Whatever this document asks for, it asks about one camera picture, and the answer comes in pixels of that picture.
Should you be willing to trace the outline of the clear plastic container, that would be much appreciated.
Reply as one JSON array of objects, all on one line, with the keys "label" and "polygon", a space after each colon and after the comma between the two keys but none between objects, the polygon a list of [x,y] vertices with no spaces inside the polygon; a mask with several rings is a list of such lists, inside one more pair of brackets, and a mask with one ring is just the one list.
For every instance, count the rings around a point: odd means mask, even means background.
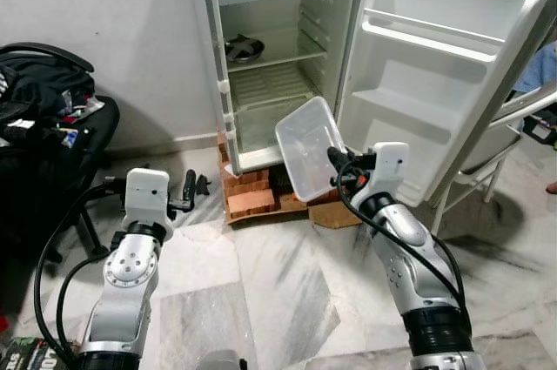
[{"label": "clear plastic container", "polygon": [[330,180],[337,175],[337,167],[330,162],[329,151],[343,151],[346,144],[323,97],[307,99],[281,118],[274,134],[298,200],[309,203],[333,190]]}]

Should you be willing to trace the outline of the glass fridge shelf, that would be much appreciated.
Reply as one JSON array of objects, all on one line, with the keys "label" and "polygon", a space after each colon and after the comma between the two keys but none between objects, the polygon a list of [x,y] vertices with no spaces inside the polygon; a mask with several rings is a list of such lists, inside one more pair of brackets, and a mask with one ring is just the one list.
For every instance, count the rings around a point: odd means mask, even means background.
[{"label": "glass fridge shelf", "polygon": [[327,53],[326,48],[323,48],[317,40],[299,28],[248,33],[247,36],[261,41],[264,45],[262,55],[247,63],[238,63],[238,61],[227,63],[226,67],[229,72],[247,71],[247,69],[318,58]]}]

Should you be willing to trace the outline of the brown wooden board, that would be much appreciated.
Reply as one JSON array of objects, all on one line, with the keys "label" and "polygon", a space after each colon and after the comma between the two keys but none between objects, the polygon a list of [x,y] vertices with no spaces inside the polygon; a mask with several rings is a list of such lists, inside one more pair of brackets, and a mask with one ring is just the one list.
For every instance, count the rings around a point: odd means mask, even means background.
[{"label": "brown wooden board", "polygon": [[346,228],[359,226],[362,223],[362,220],[339,200],[311,205],[309,207],[309,218],[313,224],[325,228]]}]

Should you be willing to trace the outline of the red brick stack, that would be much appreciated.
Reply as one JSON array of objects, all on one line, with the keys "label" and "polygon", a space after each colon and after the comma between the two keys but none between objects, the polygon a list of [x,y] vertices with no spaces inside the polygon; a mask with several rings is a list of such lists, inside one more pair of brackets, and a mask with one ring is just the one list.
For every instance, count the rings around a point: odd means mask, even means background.
[{"label": "red brick stack", "polygon": [[283,165],[275,165],[243,172],[231,173],[231,153],[226,139],[218,135],[220,179],[225,203],[227,224],[244,219],[262,218],[265,215],[293,213],[309,210],[309,204],[296,198]]}]

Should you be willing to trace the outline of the blue white small packet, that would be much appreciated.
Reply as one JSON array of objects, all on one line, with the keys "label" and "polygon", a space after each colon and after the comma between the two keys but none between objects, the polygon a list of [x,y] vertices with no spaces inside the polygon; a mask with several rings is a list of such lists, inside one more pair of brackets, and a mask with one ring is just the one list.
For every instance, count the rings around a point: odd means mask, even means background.
[{"label": "blue white small packet", "polygon": [[89,130],[76,130],[76,128],[57,128],[54,132],[58,143],[64,148],[82,145],[87,142],[87,137],[91,134]]}]

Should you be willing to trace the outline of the dark metal bowl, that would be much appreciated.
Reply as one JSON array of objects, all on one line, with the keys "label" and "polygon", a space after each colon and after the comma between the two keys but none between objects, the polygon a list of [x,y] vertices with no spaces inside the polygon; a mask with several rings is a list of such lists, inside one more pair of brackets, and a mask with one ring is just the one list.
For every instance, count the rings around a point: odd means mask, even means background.
[{"label": "dark metal bowl", "polygon": [[248,38],[239,33],[235,38],[228,39],[224,44],[225,59],[231,63],[250,63],[258,59],[265,50],[261,40]]}]

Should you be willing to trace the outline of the black yellow device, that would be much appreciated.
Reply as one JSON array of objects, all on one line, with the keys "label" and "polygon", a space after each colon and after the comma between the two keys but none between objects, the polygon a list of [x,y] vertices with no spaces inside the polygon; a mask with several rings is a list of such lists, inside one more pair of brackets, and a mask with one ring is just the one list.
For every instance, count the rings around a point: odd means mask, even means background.
[{"label": "black yellow device", "polygon": [[550,111],[525,116],[521,131],[542,145],[553,145],[557,142],[557,116]]}]

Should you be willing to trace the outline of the black bag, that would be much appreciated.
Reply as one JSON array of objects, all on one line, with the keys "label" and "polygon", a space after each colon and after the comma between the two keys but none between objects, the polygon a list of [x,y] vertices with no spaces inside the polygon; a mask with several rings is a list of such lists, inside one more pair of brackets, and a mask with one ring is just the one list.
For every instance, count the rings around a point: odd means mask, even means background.
[{"label": "black bag", "polygon": [[91,69],[43,53],[0,55],[0,122],[60,119],[95,94]]}]

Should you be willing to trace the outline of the long white bar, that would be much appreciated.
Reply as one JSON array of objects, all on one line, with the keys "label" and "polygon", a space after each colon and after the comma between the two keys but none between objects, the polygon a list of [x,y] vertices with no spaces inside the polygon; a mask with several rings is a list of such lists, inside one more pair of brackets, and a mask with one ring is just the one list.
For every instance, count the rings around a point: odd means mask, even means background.
[{"label": "long white bar", "polygon": [[496,118],[489,125],[497,127],[501,124],[514,124],[526,116],[532,115],[550,104],[556,103],[557,86],[555,83],[544,84],[540,88],[527,92],[527,94],[513,97],[509,102],[501,105],[496,112]]}]

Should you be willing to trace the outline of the light blue cloth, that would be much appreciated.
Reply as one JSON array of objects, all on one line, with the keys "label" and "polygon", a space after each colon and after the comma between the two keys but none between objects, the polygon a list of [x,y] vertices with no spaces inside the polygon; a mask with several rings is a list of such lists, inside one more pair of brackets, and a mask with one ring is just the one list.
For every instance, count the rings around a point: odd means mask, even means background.
[{"label": "light blue cloth", "polygon": [[517,94],[526,94],[526,92],[534,91],[534,89],[540,88],[548,81],[556,78],[556,43],[545,44],[532,55],[532,59],[530,59],[525,70],[521,72],[512,89]]}]

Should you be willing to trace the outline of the green printed box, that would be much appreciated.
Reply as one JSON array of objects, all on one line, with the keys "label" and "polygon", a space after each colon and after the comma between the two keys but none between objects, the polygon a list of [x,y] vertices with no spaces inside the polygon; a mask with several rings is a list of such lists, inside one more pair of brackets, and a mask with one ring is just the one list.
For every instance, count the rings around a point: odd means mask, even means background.
[{"label": "green printed box", "polygon": [[56,370],[60,359],[39,338],[12,339],[0,355],[0,370]]}]

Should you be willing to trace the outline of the grey metal frame chair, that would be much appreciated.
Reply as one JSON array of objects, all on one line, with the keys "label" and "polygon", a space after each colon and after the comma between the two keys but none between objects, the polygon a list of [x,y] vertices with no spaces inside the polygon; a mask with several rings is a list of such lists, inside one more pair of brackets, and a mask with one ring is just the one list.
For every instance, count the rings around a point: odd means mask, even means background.
[{"label": "grey metal frame chair", "polygon": [[506,115],[490,124],[488,130],[482,134],[461,170],[453,176],[453,182],[435,200],[432,235],[437,235],[440,231],[446,211],[460,203],[470,192],[483,191],[484,203],[490,202],[497,180],[504,170],[506,158],[522,140],[519,131],[521,120],[521,117]]}]

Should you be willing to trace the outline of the white fridge door rail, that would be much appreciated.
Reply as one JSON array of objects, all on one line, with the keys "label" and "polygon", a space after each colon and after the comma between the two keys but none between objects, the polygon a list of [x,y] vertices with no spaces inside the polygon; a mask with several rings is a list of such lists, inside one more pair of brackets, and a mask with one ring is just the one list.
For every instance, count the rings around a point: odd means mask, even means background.
[{"label": "white fridge door rail", "polygon": [[363,10],[362,18],[362,29],[374,35],[483,64],[496,60],[505,46],[502,39],[381,10]]}]

